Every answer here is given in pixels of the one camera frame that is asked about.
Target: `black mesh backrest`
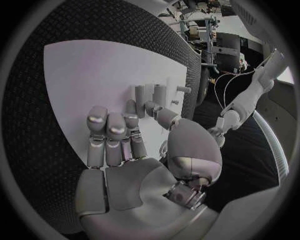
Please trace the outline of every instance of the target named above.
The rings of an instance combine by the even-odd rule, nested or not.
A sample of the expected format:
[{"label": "black mesh backrest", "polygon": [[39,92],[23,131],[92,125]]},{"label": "black mesh backrest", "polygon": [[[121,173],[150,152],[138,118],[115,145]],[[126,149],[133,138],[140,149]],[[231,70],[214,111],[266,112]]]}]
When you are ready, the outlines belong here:
[{"label": "black mesh backrest", "polygon": [[81,230],[75,214],[77,181],[86,168],[66,140],[47,94],[44,46],[106,40],[144,48],[187,66],[182,116],[192,118],[201,59],[155,16],[121,0],[67,0],[49,14],[20,50],[4,93],[4,146],[14,177],[34,209],[62,233]]}]

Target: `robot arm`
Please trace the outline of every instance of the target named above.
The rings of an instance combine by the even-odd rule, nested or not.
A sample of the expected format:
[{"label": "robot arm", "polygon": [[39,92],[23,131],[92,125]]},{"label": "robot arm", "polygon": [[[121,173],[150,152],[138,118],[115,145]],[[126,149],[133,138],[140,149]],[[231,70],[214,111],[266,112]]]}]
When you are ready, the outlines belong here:
[{"label": "robot arm", "polygon": [[221,112],[216,126],[208,131],[215,138],[219,147],[225,142],[224,134],[229,129],[238,129],[254,112],[260,97],[270,91],[276,79],[287,67],[283,55],[275,50],[264,66],[255,70],[249,87],[241,92]]}]

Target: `white board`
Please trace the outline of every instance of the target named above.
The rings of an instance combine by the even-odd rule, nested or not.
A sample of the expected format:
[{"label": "white board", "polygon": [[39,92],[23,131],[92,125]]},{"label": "white board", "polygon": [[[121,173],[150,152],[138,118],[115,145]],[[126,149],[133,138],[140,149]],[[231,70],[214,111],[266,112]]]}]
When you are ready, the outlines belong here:
[{"label": "white board", "polygon": [[[185,86],[186,74],[187,67],[170,58],[117,42],[72,40],[44,47],[44,76],[52,109],[85,164],[90,134],[86,118],[93,106],[123,113],[126,101],[135,99],[135,85],[162,84],[167,85],[166,107],[181,114],[184,93],[176,87]],[[159,159],[168,132],[147,114],[139,120],[139,127],[148,156]]]}]

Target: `black mesh fabric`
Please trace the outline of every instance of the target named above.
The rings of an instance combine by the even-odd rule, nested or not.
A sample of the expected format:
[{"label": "black mesh fabric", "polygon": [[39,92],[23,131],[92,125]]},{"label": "black mesh fabric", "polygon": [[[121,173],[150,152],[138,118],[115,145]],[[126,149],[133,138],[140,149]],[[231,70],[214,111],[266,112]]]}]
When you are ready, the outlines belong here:
[{"label": "black mesh fabric", "polygon": [[14,177],[34,209],[55,229],[81,230],[74,196],[86,168],[52,110],[43,68],[44,46],[70,40],[106,40],[144,48],[187,66],[182,116],[192,118],[201,58],[155,16],[121,0],[67,0],[49,14],[20,50],[7,81],[2,129]]}]

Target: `screw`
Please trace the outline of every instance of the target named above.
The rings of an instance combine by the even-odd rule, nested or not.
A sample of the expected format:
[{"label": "screw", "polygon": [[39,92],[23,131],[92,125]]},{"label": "screw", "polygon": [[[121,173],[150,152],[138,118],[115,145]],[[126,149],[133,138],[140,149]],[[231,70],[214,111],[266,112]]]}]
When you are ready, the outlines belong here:
[{"label": "screw", "polygon": [[177,91],[190,94],[192,92],[192,89],[186,86],[177,86]]},{"label": "screw", "polygon": [[172,101],[171,101],[171,104],[176,104],[176,105],[178,105],[178,104],[179,104],[179,101],[178,101],[178,100],[172,100]]}]

